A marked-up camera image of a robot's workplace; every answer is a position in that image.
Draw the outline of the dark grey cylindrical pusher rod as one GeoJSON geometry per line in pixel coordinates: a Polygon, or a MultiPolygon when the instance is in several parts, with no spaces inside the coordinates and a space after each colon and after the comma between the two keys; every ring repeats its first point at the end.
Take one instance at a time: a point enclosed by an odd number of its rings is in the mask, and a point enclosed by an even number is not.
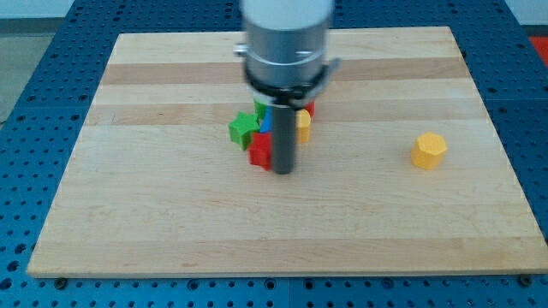
{"type": "Polygon", "coordinates": [[[279,175],[290,174],[295,166],[296,112],[289,106],[272,107],[271,166],[279,175]]]}

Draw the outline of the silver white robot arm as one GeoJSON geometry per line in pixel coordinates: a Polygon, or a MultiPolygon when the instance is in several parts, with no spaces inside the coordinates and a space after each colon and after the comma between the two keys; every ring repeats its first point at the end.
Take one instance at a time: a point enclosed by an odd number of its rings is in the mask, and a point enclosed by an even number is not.
{"type": "Polygon", "coordinates": [[[295,166],[296,114],[327,86],[337,58],[327,62],[333,0],[242,0],[245,41],[234,53],[253,95],[271,107],[271,167],[295,166]]]}

